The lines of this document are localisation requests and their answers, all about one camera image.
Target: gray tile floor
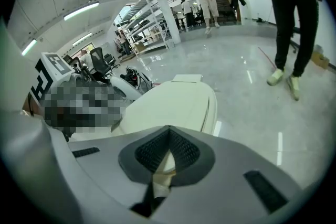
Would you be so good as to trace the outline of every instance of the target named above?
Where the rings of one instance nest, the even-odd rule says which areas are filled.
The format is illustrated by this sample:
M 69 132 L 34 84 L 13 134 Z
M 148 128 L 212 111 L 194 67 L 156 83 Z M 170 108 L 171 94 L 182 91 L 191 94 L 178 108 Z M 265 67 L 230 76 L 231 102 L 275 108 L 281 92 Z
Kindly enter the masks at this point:
M 296 102 L 285 80 L 275 87 L 266 83 L 274 67 L 261 50 L 273 61 L 275 40 L 212 36 L 143 54 L 115 73 L 134 66 L 156 83 L 176 74 L 202 74 L 217 96 L 216 135 L 247 145 L 304 188 L 323 176 L 334 152 L 336 75 L 310 62 Z M 290 49 L 287 76 L 295 58 Z

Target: black chair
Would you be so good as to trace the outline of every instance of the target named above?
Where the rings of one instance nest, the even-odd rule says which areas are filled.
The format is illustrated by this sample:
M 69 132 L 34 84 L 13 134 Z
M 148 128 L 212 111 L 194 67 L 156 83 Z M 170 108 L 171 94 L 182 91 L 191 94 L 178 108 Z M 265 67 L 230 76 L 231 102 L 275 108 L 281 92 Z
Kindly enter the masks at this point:
M 101 48 L 92 49 L 90 55 L 96 72 L 101 73 L 104 77 L 112 72 L 112 67 L 104 61 L 103 50 Z
M 118 68 L 118 66 L 120 66 L 120 64 L 116 64 L 116 63 L 115 63 L 117 60 L 115 59 L 115 57 L 112 57 L 112 55 L 110 55 L 110 54 L 106 54 L 106 55 L 104 56 L 104 61 L 105 61 L 108 65 L 110 65 L 112 68 Z

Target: white shirt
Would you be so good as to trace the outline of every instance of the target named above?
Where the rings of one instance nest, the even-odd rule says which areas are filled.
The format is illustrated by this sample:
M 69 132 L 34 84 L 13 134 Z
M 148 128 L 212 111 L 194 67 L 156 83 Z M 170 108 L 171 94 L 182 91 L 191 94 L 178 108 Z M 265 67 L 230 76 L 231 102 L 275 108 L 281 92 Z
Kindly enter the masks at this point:
M 94 70 L 91 55 L 90 54 L 85 54 L 82 57 L 79 58 L 80 61 L 83 61 L 86 66 L 88 67 L 89 71 L 91 74 L 96 73 L 96 70 Z
M 126 42 L 126 38 L 123 34 L 121 34 L 120 37 L 117 36 L 117 39 L 120 41 L 121 44 L 124 44 Z
M 182 3 L 182 8 L 183 8 L 184 14 L 192 12 L 190 3 L 188 1 L 185 1 Z

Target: box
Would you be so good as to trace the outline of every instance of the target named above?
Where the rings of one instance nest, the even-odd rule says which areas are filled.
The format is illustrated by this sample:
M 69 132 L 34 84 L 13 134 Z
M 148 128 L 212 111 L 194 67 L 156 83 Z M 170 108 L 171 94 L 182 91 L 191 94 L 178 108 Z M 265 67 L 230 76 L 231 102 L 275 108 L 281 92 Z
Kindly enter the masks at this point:
M 141 52 L 142 50 L 144 50 L 146 48 L 146 46 L 143 45 L 142 42 L 139 42 L 138 44 L 136 44 L 134 46 L 135 50 L 137 51 L 137 53 Z
M 166 40 L 166 44 L 170 49 L 175 47 L 174 41 L 172 39 Z
M 327 69 L 329 64 L 329 59 L 324 57 L 323 54 L 314 51 L 310 58 L 317 66 L 322 67 L 323 69 Z

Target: black pants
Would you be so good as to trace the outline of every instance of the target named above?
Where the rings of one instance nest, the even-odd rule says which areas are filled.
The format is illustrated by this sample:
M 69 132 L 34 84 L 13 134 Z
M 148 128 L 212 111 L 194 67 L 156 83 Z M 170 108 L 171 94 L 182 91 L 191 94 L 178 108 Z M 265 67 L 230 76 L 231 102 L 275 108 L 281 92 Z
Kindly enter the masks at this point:
M 124 51 L 126 52 L 127 55 L 131 54 L 131 49 L 130 49 L 130 44 L 128 41 L 126 41 L 125 43 L 121 44 L 121 46 L 123 47 Z
M 284 70 L 290 38 L 295 26 L 294 10 L 297 6 L 300 19 L 300 48 L 295 61 L 293 76 L 303 74 L 314 49 L 318 25 L 318 4 L 316 0 L 272 0 L 277 23 L 277 54 L 275 64 Z
M 177 18 L 175 18 L 175 22 L 176 22 L 177 28 L 180 29 L 180 22 L 178 21 Z
M 187 21 L 187 26 L 194 26 L 195 25 L 195 19 L 194 19 L 194 15 L 192 12 L 186 13 L 185 14 L 185 20 Z
M 103 82 L 103 83 L 110 83 L 109 79 L 105 79 L 103 75 L 99 72 L 93 73 L 92 76 L 95 78 L 95 80 Z

